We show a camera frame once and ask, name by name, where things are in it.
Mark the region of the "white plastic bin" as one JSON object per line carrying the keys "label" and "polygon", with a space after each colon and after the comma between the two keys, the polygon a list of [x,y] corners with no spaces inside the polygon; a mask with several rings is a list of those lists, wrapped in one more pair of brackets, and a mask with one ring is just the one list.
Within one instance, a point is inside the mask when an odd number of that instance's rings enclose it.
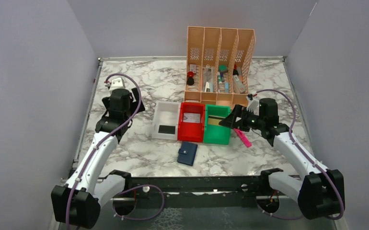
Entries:
{"label": "white plastic bin", "polygon": [[[156,102],[152,122],[152,138],[177,140],[180,107],[180,102]],[[160,125],[176,126],[176,133],[174,135],[158,133]]]}

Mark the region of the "navy blue card holder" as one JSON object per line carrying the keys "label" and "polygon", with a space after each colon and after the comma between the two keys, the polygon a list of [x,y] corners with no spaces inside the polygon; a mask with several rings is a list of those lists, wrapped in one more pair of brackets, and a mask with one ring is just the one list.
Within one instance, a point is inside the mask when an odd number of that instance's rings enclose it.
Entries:
{"label": "navy blue card holder", "polygon": [[183,141],[178,150],[177,162],[188,166],[193,166],[198,145],[196,143]]}

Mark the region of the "peach file organizer rack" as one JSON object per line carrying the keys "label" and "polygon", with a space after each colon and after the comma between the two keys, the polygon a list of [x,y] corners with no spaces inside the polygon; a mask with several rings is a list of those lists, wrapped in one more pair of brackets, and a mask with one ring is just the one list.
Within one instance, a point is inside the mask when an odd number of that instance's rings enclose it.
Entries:
{"label": "peach file organizer rack", "polygon": [[[187,28],[186,71],[194,72],[194,85],[186,84],[184,101],[200,104],[215,104],[233,107],[248,105],[248,76],[255,48],[253,29],[189,26]],[[212,92],[204,92],[204,67],[210,65]],[[227,73],[219,72],[219,65],[228,68]],[[242,81],[247,88],[245,94],[235,93],[232,84],[233,70],[242,69]]]}

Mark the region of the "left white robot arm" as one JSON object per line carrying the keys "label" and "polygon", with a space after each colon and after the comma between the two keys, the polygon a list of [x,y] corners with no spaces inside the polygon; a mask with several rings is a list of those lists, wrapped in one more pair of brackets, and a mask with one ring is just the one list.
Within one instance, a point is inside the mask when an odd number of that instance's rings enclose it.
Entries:
{"label": "left white robot arm", "polygon": [[98,180],[132,118],[145,110],[140,90],[113,89],[102,102],[106,112],[95,126],[89,150],[65,184],[56,185],[51,192],[55,220],[68,227],[91,229],[108,200],[116,194],[125,197],[132,190],[131,175],[126,172],[113,170],[102,182]]}

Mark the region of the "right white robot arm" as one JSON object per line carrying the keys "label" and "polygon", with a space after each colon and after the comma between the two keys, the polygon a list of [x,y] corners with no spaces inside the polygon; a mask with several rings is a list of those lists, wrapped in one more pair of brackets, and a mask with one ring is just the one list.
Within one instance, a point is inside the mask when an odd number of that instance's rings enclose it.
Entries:
{"label": "right white robot arm", "polygon": [[274,99],[263,98],[256,104],[258,113],[240,104],[219,122],[220,126],[240,131],[259,130],[268,143],[285,156],[299,175],[296,179],[281,169],[262,171],[258,190],[269,195],[279,191],[294,200],[306,219],[340,217],[345,210],[344,177],[330,170],[300,145],[291,128],[279,121]]}

